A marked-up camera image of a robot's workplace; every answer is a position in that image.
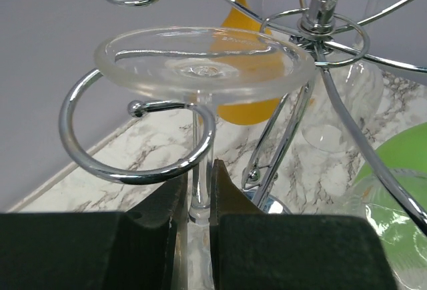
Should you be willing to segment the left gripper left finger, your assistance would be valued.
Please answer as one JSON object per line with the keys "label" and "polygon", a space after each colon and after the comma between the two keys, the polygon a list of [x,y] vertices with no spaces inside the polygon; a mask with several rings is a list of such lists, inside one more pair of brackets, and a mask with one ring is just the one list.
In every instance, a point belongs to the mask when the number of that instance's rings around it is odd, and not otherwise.
{"label": "left gripper left finger", "polygon": [[187,175],[129,211],[4,213],[2,289],[186,289]]}

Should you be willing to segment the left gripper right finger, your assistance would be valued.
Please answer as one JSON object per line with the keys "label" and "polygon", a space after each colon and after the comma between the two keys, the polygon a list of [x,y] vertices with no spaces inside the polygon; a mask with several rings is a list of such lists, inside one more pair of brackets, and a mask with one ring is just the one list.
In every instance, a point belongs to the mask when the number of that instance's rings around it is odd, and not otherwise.
{"label": "left gripper right finger", "polygon": [[344,215],[268,215],[213,164],[210,247],[216,289],[394,289],[373,228]]}

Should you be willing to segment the clear wine glass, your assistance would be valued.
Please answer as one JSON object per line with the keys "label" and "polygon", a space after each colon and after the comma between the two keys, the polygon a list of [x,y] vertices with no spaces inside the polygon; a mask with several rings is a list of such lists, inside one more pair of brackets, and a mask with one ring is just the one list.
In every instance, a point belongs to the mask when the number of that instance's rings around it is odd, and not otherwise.
{"label": "clear wine glass", "polygon": [[[222,57],[279,54],[284,70],[244,71]],[[153,99],[193,103],[212,113],[220,105],[280,98],[315,74],[312,56],[270,35],[229,27],[167,27],[131,31],[102,42],[94,53],[113,83]]]}
{"label": "clear wine glass", "polygon": [[400,289],[426,288],[426,236],[375,175],[353,183],[334,202],[332,211],[355,215],[371,224]]}
{"label": "clear wine glass", "polygon": [[[330,36],[335,27],[337,0],[311,0],[300,27],[309,33]],[[359,129],[363,129],[377,112],[384,90],[380,68],[367,61],[350,60],[349,55],[316,43],[312,49],[317,62],[324,62],[345,108]],[[316,149],[329,153],[345,151],[352,145],[321,76],[306,109],[302,126],[304,139]]]}

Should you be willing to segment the orange plastic wine glass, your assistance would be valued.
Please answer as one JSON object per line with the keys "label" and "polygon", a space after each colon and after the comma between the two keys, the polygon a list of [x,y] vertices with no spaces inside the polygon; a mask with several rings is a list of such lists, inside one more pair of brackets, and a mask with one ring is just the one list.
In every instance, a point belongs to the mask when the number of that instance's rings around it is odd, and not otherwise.
{"label": "orange plastic wine glass", "polygon": [[[246,0],[236,1],[241,3],[243,6],[247,5]],[[260,26],[260,23],[234,8],[230,10],[228,16],[222,23],[222,27],[245,29],[256,32],[260,30]],[[280,56],[277,53],[266,56],[245,55],[238,57],[222,57],[217,58],[216,61],[227,63],[239,70],[243,70],[244,74],[242,78],[246,81],[251,79],[254,72],[258,72],[263,68],[266,68],[268,71],[273,71],[275,69],[278,72],[282,72],[284,70],[283,65],[280,63]],[[218,107],[218,115],[222,119],[236,125],[255,125],[268,120],[272,116],[279,102],[280,99],[275,98],[248,104],[220,105]]]}

